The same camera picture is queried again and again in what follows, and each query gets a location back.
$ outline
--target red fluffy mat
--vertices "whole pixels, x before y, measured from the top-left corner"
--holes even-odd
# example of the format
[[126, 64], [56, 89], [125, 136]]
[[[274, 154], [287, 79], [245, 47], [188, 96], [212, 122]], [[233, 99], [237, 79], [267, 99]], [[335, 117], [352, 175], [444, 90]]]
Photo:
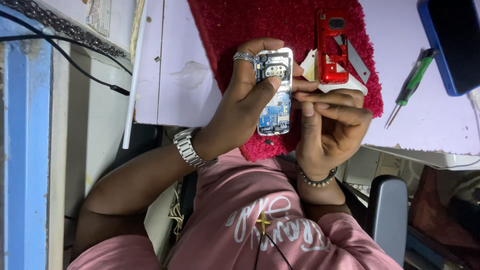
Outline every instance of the red fluffy mat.
[[[257, 37], [281, 39], [285, 41], [285, 47], [293, 50], [295, 61], [300, 63], [309, 50], [316, 48], [314, 30], [317, 11], [320, 8], [348, 10], [348, 38], [371, 71], [364, 107], [369, 108], [374, 117], [382, 115], [382, 88], [375, 72], [373, 46], [365, 32], [365, 15], [357, 0], [188, 0], [188, 3], [222, 93], [232, 75], [232, 57], [243, 42]], [[333, 38], [329, 50], [332, 53], [337, 50]], [[351, 65], [347, 71], [361, 81]], [[266, 144], [266, 137], [255, 132], [240, 147], [245, 159], [256, 161], [294, 150], [300, 141], [301, 128], [300, 113], [292, 114], [289, 133], [268, 137], [275, 145]]]

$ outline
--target silver ring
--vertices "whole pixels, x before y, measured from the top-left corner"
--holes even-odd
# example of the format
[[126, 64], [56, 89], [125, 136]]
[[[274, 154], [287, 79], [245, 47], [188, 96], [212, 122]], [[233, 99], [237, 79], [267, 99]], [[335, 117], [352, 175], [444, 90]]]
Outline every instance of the silver ring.
[[246, 52], [237, 52], [233, 56], [233, 60], [235, 61], [237, 59], [244, 59], [253, 64], [253, 56]]

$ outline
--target white table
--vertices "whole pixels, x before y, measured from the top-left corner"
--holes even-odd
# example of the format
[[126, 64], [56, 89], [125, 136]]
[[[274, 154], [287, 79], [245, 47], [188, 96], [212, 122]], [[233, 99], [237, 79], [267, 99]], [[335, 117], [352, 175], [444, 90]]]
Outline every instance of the white table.
[[[480, 155], [478, 112], [467, 95], [457, 98], [447, 95], [435, 63], [392, 126], [384, 129], [420, 50], [430, 45], [416, 0], [360, 0], [360, 3], [375, 50], [384, 100], [384, 114], [372, 121], [363, 143]], [[475, 3], [478, 9], [480, 0]], [[204, 126], [221, 99], [220, 91], [211, 74], [194, 90], [182, 90], [172, 81], [170, 73], [181, 70], [187, 61], [208, 65], [208, 60], [186, 0], [165, 0], [164, 7], [165, 10], [160, 1], [150, 1], [148, 7], [152, 22], [145, 29], [135, 119], [139, 123]], [[160, 52], [161, 61], [155, 62]]]

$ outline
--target plastic bag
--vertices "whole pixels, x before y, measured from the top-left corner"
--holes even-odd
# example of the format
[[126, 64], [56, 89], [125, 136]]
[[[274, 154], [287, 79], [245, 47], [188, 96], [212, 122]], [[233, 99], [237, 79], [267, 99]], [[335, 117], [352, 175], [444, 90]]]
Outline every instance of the plastic bag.
[[185, 63], [185, 66], [179, 72], [170, 73], [173, 77], [173, 81], [180, 85], [185, 90], [193, 90], [197, 88], [206, 78], [208, 73], [208, 67], [189, 61]]

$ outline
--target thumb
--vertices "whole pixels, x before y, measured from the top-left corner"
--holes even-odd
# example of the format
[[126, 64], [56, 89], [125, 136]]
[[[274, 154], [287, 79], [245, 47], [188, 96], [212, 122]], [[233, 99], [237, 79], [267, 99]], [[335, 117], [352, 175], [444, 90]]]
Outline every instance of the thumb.
[[265, 106], [276, 94], [278, 88], [280, 88], [281, 83], [282, 81], [280, 77], [269, 77], [255, 85], [243, 102], [249, 104], [249, 106], [252, 107], [252, 110], [258, 111], [258, 115], [260, 115]]
[[322, 145], [322, 116], [313, 109], [311, 102], [302, 102], [301, 113], [303, 150], [316, 152]]

